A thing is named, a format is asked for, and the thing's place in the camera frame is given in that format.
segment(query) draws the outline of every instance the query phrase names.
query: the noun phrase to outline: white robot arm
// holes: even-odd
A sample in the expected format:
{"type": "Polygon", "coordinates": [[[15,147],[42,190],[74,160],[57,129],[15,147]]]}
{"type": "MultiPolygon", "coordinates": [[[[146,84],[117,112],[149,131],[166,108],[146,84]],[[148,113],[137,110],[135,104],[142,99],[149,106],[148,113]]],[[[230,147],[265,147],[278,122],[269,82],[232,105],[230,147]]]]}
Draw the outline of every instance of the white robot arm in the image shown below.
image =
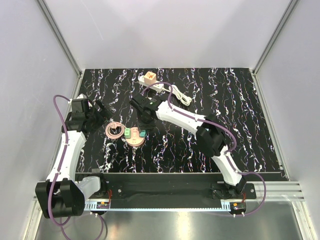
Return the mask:
{"type": "Polygon", "coordinates": [[[71,100],[71,109],[65,121],[68,143],[63,162],[58,172],[60,161],[66,145],[66,133],[62,128],[61,145],[54,166],[44,182],[38,182],[35,194],[38,198],[43,215],[49,218],[49,191],[58,172],[54,184],[54,194],[51,199],[51,210],[54,218],[80,216],[85,208],[85,201],[94,193],[102,194],[107,191],[103,174],[92,174],[76,183],[76,167],[89,133],[94,133],[112,113],[100,101],[94,103],[86,96],[80,95],[71,100]]]}
{"type": "Polygon", "coordinates": [[[225,144],[224,133],[220,128],[200,121],[207,120],[213,122],[216,120],[214,115],[198,115],[177,106],[170,108],[168,102],[159,96],[149,99],[139,94],[132,98],[130,104],[137,110],[139,127],[141,129],[151,129],[154,120],[161,120],[173,123],[194,134],[200,152],[214,160],[228,188],[233,189],[235,194],[241,193],[246,181],[238,173],[240,170],[237,167],[234,170],[229,163],[230,161],[233,166],[236,166],[232,156],[228,152],[228,146],[225,144]]]}

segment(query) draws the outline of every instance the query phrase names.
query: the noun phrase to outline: purple cable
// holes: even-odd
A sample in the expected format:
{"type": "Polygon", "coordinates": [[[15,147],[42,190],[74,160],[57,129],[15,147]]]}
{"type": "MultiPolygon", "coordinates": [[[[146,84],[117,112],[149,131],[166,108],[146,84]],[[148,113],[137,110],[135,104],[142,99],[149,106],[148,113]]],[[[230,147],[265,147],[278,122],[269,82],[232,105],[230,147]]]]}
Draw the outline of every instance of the purple cable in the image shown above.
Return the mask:
{"type": "MultiPolygon", "coordinates": [[[[175,111],[175,112],[177,112],[177,113],[179,113],[179,114],[181,114],[181,115],[183,115],[183,116],[185,116],[185,117],[187,117],[187,118],[190,118],[190,119],[192,119],[192,120],[196,120],[194,116],[191,116],[191,115],[189,115],[189,114],[187,114],[187,113],[181,112],[181,111],[179,111],[179,110],[177,110],[177,109],[175,109],[175,108],[173,108],[173,107],[171,106],[171,95],[172,95],[172,92],[173,92],[173,88],[172,88],[172,85],[171,85],[169,82],[161,82],[161,83],[156,82],[156,83],[153,83],[153,84],[147,86],[147,87],[142,91],[141,94],[143,95],[143,94],[146,92],[147,89],[149,89],[149,88],[152,87],[153,85],[157,85],[157,84],[165,84],[165,85],[170,86],[170,93],[169,93],[169,96],[168,96],[168,99],[167,99],[168,106],[169,106],[170,109],[172,109],[173,111],[175,111]]],[[[215,122],[212,122],[212,121],[208,121],[208,120],[204,120],[204,119],[197,119],[197,121],[202,122],[202,123],[206,123],[206,124],[211,124],[211,125],[213,125],[213,126],[215,126],[215,127],[218,127],[218,128],[220,128],[220,129],[222,129],[223,131],[225,131],[225,132],[231,137],[231,139],[232,139],[232,141],[233,141],[233,146],[232,146],[229,150],[227,150],[224,154],[230,153],[231,151],[233,151],[233,150],[236,149],[236,147],[237,147],[237,141],[236,141],[236,138],[235,138],[235,136],[232,134],[231,131],[229,131],[228,129],[226,129],[224,126],[221,126],[221,125],[219,125],[219,124],[217,124],[217,123],[215,123],[215,122]]],[[[236,171],[235,166],[232,164],[231,160],[229,159],[229,157],[228,157],[227,155],[226,155],[226,159],[228,160],[228,163],[230,164],[231,168],[232,168],[234,171],[236,171]]],[[[263,179],[263,177],[262,177],[260,174],[254,172],[254,171],[238,172],[238,174],[240,174],[240,175],[242,175],[242,176],[246,176],[246,175],[250,175],[250,174],[256,175],[256,176],[258,176],[258,177],[261,179],[261,181],[262,181],[263,188],[264,188],[262,201],[261,201],[261,203],[259,204],[259,206],[258,206],[255,210],[253,210],[253,211],[251,211],[251,212],[248,212],[246,215],[254,214],[254,213],[256,213],[256,212],[262,207],[262,205],[265,203],[266,196],[267,196],[267,186],[266,186],[266,182],[265,182],[265,180],[263,179]]],[[[213,215],[226,217],[226,215],[221,215],[221,214],[213,214],[213,215]]]]}
{"type": "Polygon", "coordinates": [[[53,105],[60,117],[60,120],[62,122],[62,126],[63,126],[63,130],[64,130],[64,133],[65,133],[65,145],[63,147],[63,151],[62,151],[62,154],[61,154],[61,158],[60,158],[60,162],[59,162],[59,165],[57,167],[57,173],[54,175],[54,178],[53,178],[53,181],[51,183],[51,186],[50,186],[50,190],[49,190],[49,197],[48,197],[48,213],[49,213],[49,216],[50,216],[50,219],[51,221],[57,225],[58,227],[62,227],[64,225],[66,225],[69,220],[70,220],[70,217],[68,217],[64,223],[58,223],[55,218],[54,218],[54,215],[52,213],[52,196],[54,194],[54,188],[55,188],[55,184],[56,184],[56,181],[57,181],[57,178],[59,176],[59,173],[60,170],[61,170],[61,166],[62,166],[62,163],[64,162],[64,158],[65,158],[65,155],[66,155],[66,151],[67,151],[67,147],[68,147],[68,142],[69,142],[69,136],[68,136],[68,131],[67,131],[67,126],[65,124],[65,120],[64,120],[64,117],[62,116],[60,110],[59,110],[59,107],[57,105],[57,102],[56,102],[56,98],[63,98],[67,101],[70,101],[69,98],[65,97],[65,96],[62,96],[62,95],[55,95],[53,97],[53,105]]]}
{"type": "MultiPolygon", "coordinates": [[[[100,215],[97,215],[97,216],[99,217],[99,219],[100,219],[100,221],[101,221],[101,230],[100,230],[100,233],[99,233],[98,237],[95,238],[94,240],[98,240],[98,239],[101,237],[101,235],[102,235],[102,233],[103,233],[103,231],[104,231],[104,219],[103,219],[103,217],[100,216],[100,215]]],[[[63,226],[61,226],[60,228],[61,228],[61,232],[62,232],[63,236],[65,237],[65,239],[71,240],[71,239],[67,236],[67,234],[66,234],[63,226]]]]}

